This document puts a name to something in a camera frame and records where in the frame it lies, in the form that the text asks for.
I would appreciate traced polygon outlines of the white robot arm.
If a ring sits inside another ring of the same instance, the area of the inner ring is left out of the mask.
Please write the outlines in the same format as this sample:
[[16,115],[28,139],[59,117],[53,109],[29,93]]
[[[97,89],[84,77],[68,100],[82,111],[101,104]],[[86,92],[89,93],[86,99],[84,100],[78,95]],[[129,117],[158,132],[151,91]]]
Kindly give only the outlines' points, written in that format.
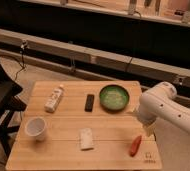
[[190,134],[190,108],[175,102],[176,96],[177,90],[169,82],[160,82],[141,94],[135,115],[146,130],[160,117]]

